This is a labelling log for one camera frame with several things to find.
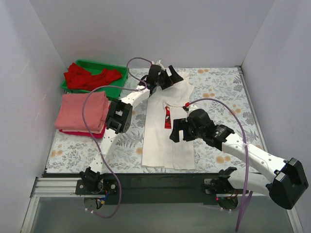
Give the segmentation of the white t shirt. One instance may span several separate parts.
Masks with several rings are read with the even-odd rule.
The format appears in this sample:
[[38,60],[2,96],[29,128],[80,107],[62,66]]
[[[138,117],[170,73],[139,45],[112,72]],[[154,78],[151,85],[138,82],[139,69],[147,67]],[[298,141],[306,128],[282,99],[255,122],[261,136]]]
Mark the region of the white t shirt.
[[183,106],[189,102],[194,86],[189,74],[178,72],[184,79],[173,86],[156,92],[148,98],[145,119],[142,166],[163,167],[175,170],[194,170],[193,143],[170,140],[173,120],[186,118]]

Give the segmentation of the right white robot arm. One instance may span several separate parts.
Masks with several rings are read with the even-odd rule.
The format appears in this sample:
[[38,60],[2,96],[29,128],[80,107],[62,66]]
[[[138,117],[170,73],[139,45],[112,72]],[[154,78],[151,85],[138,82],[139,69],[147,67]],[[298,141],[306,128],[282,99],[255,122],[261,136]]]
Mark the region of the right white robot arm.
[[246,177],[245,172],[236,167],[220,170],[217,178],[205,182],[209,193],[225,194],[246,188],[269,196],[278,206],[290,210],[309,187],[299,160],[285,160],[244,143],[231,128],[216,125],[203,109],[190,110],[186,118],[173,121],[170,140],[178,143],[195,139],[202,139],[207,145],[235,156],[257,171]]

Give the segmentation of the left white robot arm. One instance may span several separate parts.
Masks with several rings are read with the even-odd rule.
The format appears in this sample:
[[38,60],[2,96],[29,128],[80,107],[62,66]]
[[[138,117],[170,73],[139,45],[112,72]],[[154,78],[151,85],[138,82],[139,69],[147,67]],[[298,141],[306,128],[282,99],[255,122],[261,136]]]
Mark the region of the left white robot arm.
[[104,159],[112,150],[119,136],[129,129],[133,109],[152,96],[158,87],[165,90],[184,80],[173,66],[169,66],[168,69],[170,74],[160,64],[152,64],[148,74],[139,79],[136,88],[125,89],[130,91],[130,94],[110,102],[101,144],[95,141],[98,154],[89,167],[80,173],[83,182],[81,186],[87,188],[92,194],[100,194],[109,187],[103,181],[103,168],[107,167]]

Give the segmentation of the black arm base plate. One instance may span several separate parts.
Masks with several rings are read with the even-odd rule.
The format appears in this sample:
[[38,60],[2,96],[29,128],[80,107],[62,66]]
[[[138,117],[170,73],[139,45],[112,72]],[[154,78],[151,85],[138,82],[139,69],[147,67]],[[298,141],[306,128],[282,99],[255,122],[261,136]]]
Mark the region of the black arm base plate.
[[118,173],[82,176],[75,193],[103,197],[106,204],[203,203],[215,205],[218,194],[236,197],[241,188],[218,173]]

